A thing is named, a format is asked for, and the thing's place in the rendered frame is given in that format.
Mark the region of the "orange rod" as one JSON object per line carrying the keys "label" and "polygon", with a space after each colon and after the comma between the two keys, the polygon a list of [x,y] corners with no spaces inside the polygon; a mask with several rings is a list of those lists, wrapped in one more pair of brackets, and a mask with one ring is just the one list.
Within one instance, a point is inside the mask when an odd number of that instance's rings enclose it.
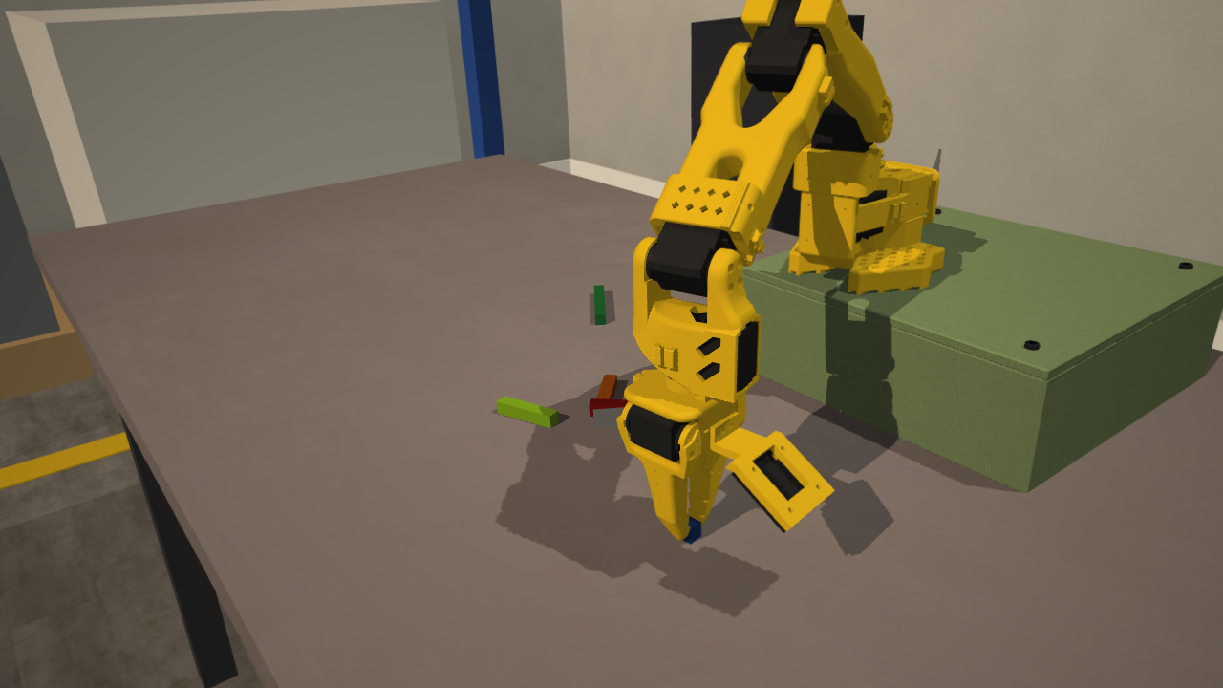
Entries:
{"label": "orange rod", "polygon": [[616,391],[616,375],[605,375],[600,382],[600,389],[597,395],[602,400],[614,400]]}

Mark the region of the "dark red rod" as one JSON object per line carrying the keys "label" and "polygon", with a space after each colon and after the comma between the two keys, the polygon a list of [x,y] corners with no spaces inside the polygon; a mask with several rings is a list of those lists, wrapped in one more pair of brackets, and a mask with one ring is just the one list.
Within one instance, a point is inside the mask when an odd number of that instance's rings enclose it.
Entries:
{"label": "dark red rod", "polygon": [[593,409],[625,408],[627,400],[592,398],[589,400],[589,417],[593,417]]}

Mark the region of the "blue cube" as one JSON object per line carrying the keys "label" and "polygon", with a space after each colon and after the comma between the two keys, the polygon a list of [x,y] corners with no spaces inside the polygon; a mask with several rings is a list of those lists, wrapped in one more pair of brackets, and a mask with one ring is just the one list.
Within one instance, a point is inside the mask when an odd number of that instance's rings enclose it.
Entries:
{"label": "blue cube", "polygon": [[700,536],[700,521],[689,517],[689,525],[690,525],[689,536],[685,536],[684,541],[692,544]]}

